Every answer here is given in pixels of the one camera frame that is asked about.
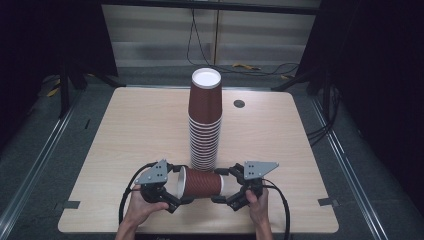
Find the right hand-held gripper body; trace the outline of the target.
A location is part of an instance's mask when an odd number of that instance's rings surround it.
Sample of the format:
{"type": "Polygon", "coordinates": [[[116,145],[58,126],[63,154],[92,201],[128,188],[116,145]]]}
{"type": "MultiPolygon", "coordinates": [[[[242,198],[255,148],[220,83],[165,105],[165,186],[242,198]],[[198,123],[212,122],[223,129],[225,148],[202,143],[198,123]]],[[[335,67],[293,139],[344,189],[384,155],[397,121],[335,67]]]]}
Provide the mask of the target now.
{"type": "Polygon", "coordinates": [[[279,166],[277,162],[245,161],[233,167],[233,174],[241,185],[235,196],[235,204],[248,204],[246,191],[250,190],[257,198],[263,194],[263,178],[279,166]]]}

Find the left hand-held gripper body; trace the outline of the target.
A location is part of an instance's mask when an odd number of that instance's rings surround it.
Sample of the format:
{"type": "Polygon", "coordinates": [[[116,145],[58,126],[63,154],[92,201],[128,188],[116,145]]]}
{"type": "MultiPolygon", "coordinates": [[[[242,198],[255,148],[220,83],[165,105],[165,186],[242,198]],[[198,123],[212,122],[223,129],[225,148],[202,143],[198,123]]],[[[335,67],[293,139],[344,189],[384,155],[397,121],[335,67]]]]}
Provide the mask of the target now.
{"type": "Polygon", "coordinates": [[[141,187],[145,201],[149,203],[165,202],[166,197],[174,196],[165,187],[172,166],[165,159],[162,159],[150,164],[149,168],[134,180],[134,184],[141,187]]]}

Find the yellow floor tape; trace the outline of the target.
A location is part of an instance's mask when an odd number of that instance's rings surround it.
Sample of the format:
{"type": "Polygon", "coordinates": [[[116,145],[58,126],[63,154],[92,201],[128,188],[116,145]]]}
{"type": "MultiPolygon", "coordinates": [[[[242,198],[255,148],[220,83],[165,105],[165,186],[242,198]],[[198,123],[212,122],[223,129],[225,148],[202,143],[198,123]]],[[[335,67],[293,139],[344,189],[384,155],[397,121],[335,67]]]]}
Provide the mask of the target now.
{"type": "Polygon", "coordinates": [[[240,63],[235,63],[232,65],[233,68],[244,68],[247,70],[253,70],[253,71],[260,71],[261,68],[259,67],[255,67],[255,66],[251,66],[251,65],[246,65],[246,64],[240,64],[240,63]]]}
{"type": "Polygon", "coordinates": [[[47,97],[52,97],[54,96],[60,89],[61,86],[61,80],[58,79],[56,80],[55,84],[53,85],[53,87],[50,89],[50,91],[47,93],[47,97]]]}

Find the metal floor rail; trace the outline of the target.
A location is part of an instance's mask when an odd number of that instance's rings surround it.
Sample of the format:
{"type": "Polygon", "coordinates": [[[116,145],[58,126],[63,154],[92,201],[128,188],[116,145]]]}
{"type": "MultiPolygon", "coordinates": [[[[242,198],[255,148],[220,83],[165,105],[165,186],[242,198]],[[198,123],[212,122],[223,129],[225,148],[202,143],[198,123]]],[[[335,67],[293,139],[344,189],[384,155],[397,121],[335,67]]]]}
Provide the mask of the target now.
{"type": "Polygon", "coordinates": [[[341,142],[338,139],[335,131],[329,127],[329,122],[323,115],[323,108],[320,101],[317,98],[312,99],[312,104],[320,124],[325,129],[325,137],[327,138],[336,159],[340,165],[340,168],[346,178],[346,181],[352,191],[355,201],[361,211],[361,214],[368,225],[368,228],[374,238],[374,240],[389,240],[386,231],[380,221],[378,214],[372,206],[367,194],[365,193],[362,184],[360,183],[351,162],[342,147],[341,142]]]}
{"type": "Polygon", "coordinates": [[[64,114],[59,95],[40,97],[0,151],[0,240],[11,233],[82,95],[71,94],[64,114]]]}

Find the thin vertical pole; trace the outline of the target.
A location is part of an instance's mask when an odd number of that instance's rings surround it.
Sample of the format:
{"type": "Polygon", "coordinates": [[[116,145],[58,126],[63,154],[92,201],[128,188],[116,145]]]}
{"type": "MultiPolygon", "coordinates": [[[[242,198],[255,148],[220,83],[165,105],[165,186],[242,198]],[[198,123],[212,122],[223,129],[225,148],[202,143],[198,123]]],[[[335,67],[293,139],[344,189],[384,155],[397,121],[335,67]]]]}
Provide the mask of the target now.
{"type": "Polygon", "coordinates": [[[217,64],[217,46],[219,41],[219,20],[220,20],[220,10],[215,11],[214,15],[214,25],[213,25],[213,41],[212,41],[212,63],[213,65],[217,64]]]}

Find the black overhead bar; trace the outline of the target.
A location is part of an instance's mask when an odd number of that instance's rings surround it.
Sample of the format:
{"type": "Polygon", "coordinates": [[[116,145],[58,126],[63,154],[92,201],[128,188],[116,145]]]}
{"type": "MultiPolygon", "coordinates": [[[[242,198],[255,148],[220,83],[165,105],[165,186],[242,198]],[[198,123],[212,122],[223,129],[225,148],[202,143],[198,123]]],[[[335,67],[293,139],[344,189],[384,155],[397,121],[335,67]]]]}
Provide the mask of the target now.
{"type": "Polygon", "coordinates": [[[224,3],[199,0],[97,0],[100,4],[120,6],[143,6],[181,9],[202,9],[255,13],[278,13],[295,15],[318,15],[321,10],[312,7],[224,3]]]}

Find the dark curtain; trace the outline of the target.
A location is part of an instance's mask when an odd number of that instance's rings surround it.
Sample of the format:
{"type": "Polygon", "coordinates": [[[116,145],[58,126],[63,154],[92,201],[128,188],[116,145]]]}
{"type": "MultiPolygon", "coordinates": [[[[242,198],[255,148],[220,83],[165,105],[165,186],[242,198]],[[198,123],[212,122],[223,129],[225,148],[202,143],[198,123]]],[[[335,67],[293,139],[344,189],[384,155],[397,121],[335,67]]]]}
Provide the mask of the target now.
{"type": "Polygon", "coordinates": [[[84,73],[117,74],[102,5],[90,0],[0,0],[0,149],[20,128],[42,81],[67,64],[84,73]]]}
{"type": "Polygon", "coordinates": [[[314,67],[424,216],[424,0],[321,0],[299,70],[314,67]]]}

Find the person's right hand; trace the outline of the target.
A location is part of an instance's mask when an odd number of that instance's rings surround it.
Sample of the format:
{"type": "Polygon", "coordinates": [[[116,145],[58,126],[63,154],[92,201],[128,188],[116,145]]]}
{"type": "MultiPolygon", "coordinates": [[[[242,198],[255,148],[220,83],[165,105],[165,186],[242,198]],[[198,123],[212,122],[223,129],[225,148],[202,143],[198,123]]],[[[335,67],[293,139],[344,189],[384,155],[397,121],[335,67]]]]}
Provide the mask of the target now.
{"type": "Polygon", "coordinates": [[[268,227],[268,191],[264,189],[262,195],[257,197],[252,190],[247,190],[245,196],[249,202],[249,214],[254,226],[261,229],[268,227]]]}

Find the person's left hand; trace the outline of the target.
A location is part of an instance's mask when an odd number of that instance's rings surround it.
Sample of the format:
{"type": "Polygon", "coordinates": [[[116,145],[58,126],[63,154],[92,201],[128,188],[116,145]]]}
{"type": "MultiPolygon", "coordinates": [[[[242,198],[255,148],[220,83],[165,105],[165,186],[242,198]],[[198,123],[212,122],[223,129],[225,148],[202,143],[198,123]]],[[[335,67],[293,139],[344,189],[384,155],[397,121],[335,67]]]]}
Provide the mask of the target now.
{"type": "Polygon", "coordinates": [[[169,205],[165,202],[149,203],[142,196],[141,188],[136,185],[131,189],[129,206],[123,218],[123,223],[137,228],[143,224],[148,217],[158,211],[166,210],[169,205]]]}

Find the black metal stand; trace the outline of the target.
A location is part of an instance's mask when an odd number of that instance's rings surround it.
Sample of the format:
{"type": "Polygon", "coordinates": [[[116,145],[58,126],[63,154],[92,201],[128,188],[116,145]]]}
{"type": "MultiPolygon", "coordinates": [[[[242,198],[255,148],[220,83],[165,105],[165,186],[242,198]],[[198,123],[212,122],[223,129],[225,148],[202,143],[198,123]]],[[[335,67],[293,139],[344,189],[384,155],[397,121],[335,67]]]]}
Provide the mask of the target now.
{"type": "Polygon", "coordinates": [[[61,100],[60,118],[63,118],[71,107],[69,98],[69,83],[72,83],[78,90],[84,90],[87,87],[87,81],[84,78],[84,74],[92,74],[95,78],[100,79],[102,82],[113,88],[125,87],[125,84],[119,83],[111,77],[89,66],[67,62],[62,63],[59,74],[61,100]]]}
{"type": "Polygon", "coordinates": [[[307,70],[304,73],[297,74],[295,77],[290,78],[286,83],[280,86],[272,87],[274,92],[284,92],[290,87],[298,83],[307,82],[306,93],[309,96],[317,96],[319,91],[322,91],[323,101],[323,115],[327,121],[330,120],[330,84],[331,84],[331,71],[327,67],[315,67],[307,70]]]}

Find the brown ribbed paper cup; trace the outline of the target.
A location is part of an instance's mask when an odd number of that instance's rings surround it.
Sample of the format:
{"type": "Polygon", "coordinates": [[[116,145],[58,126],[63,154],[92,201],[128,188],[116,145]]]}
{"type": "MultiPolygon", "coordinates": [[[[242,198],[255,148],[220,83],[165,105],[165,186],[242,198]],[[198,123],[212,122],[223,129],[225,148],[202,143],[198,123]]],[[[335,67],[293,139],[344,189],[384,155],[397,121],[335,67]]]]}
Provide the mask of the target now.
{"type": "Polygon", "coordinates": [[[213,172],[204,172],[182,167],[178,176],[177,196],[210,198],[222,193],[223,177],[213,172]]]}

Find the stack of brown paper cups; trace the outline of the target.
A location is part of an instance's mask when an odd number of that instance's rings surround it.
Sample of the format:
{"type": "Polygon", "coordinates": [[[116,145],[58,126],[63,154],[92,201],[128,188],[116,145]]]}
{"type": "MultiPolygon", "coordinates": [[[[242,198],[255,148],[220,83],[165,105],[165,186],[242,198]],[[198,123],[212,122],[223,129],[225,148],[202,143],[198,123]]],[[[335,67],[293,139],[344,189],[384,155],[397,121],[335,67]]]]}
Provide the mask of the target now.
{"type": "Polygon", "coordinates": [[[192,74],[188,105],[191,164],[197,170],[216,167],[222,112],[220,73],[197,69],[192,74]]]}

